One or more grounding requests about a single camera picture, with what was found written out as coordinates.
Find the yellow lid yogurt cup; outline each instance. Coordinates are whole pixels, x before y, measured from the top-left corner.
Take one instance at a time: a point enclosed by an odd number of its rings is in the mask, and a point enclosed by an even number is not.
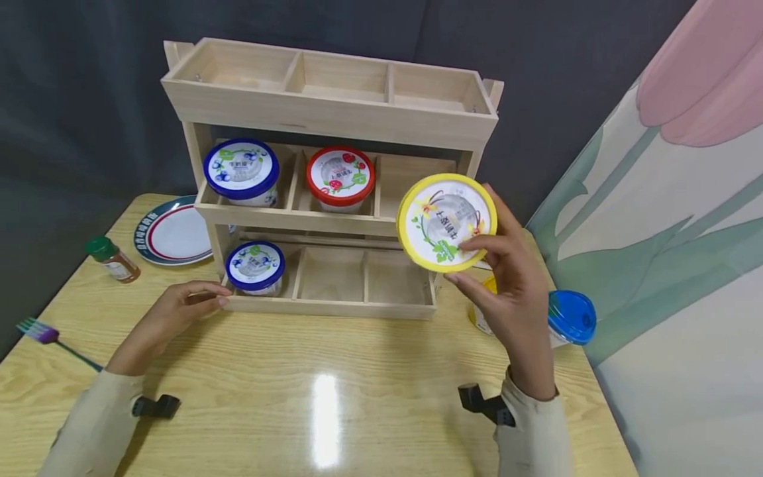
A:
[[[398,209],[398,239],[418,265],[433,272],[460,272],[485,250],[463,252],[459,244],[479,234],[495,234],[495,204],[475,180],[436,174],[417,182]]]

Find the fork handle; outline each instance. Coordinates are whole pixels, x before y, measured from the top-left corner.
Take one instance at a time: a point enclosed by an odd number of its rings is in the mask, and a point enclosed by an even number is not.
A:
[[[58,346],[61,346],[66,351],[69,351],[72,355],[76,356],[77,358],[80,358],[82,361],[88,364],[91,368],[93,368],[95,371],[101,372],[103,370],[103,366],[97,364],[94,361],[91,361],[90,359],[85,358],[83,355],[77,353],[75,350],[69,348],[67,345],[61,343],[60,341],[56,340],[56,344]]]

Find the dark curtain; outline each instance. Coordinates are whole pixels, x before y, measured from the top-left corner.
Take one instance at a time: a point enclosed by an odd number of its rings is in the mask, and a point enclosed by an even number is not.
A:
[[[3,1],[0,356],[18,338],[13,324],[44,308],[85,257],[84,242],[135,196],[195,191],[159,84],[163,40],[222,37],[505,81],[478,178],[526,222],[693,3]]]

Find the wrist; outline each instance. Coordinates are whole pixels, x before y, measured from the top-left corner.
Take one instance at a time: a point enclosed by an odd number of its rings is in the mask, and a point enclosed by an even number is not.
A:
[[[114,351],[114,355],[106,365],[106,370],[117,375],[144,375],[163,348],[163,346],[143,343],[128,336]]]
[[[511,380],[519,390],[537,401],[550,401],[556,396],[554,355],[548,341],[545,346],[534,349],[507,351]]]

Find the wooden shelf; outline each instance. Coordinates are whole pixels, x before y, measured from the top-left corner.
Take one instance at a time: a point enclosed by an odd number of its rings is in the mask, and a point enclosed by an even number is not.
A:
[[[430,318],[434,276],[398,250],[277,243],[286,258],[281,294],[255,297],[235,290],[227,310],[331,316]]]
[[[195,206],[207,222],[254,227],[268,224],[270,228],[287,230],[396,237],[398,207],[410,187],[432,174],[456,170],[456,162],[451,160],[366,152],[376,170],[375,190],[358,214],[337,214],[322,211],[305,184],[307,158],[317,149],[277,143],[268,145],[282,167],[276,207],[233,205],[204,182]]]
[[[191,123],[480,150],[498,120],[475,71],[214,38],[162,84]]]
[[[242,241],[269,240],[286,259],[280,296],[235,291],[226,309],[431,317],[439,275],[400,250],[398,207],[426,176],[475,177],[503,83],[465,69],[214,38],[167,41],[164,49],[169,72],[162,85],[182,122],[199,190],[195,207],[207,222],[223,284],[233,289],[225,259]],[[451,149],[459,160],[366,152],[375,189],[357,214],[336,214],[321,210],[305,185],[307,160],[317,149],[271,143],[281,166],[278,205],[251,208],[232,205],[204,178],[211,124]]]

